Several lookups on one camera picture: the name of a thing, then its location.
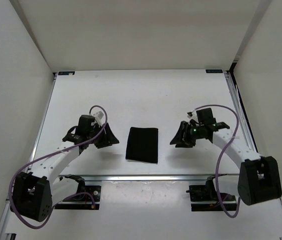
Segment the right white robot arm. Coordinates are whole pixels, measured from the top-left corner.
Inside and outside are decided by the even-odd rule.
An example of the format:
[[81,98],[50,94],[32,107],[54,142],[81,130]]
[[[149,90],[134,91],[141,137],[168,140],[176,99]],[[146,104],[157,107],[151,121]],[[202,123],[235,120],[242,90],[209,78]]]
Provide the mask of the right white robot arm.
[[180,123],[170,144],[177,148],[192,148],[196,140],[207,139],[218,146],[236,164],[238,176],[220,174],[206,180],[205,194],[211,200],[222,194],[240,197],[250,206],[282,196],[278,163],[272,156],[262,156],[234,137],[224,122],[210,125],[195,125],[193,121]]

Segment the black skirt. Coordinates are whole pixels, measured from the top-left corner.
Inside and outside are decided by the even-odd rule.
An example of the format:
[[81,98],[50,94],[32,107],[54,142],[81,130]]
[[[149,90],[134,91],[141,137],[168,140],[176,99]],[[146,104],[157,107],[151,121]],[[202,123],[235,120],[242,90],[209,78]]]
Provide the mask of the black skirt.
[[127,140],[125,158],[127,160],[158,163],[158,129],[154,127],[131,127]]

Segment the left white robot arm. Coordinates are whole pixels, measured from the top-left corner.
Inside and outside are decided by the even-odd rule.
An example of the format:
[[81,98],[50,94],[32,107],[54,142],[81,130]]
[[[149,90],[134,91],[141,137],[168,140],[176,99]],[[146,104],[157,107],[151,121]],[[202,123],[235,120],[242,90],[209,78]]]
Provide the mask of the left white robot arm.
[[39,159],[29,172],[16,174],[9,187],[11,211],[23,223],[28,218],[40,223],[49,219],[59,202],[84,198],[84,179],[73,174],[61,176],[61,172],[89,145],[101,149],[118,143],[108,123],[71,127],[56,152]]

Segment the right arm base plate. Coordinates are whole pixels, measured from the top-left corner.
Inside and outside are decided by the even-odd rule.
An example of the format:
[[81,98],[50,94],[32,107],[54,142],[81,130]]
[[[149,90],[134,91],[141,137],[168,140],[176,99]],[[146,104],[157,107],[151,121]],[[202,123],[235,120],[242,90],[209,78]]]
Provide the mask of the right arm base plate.
[[[186,193],[190,195],[192,212],[222,212],[213,180],[215,176],[209,176],[204,185],[190,185]],[[235,211],[237,200],[234,195],[220,193],[224,207],[227,211]]]

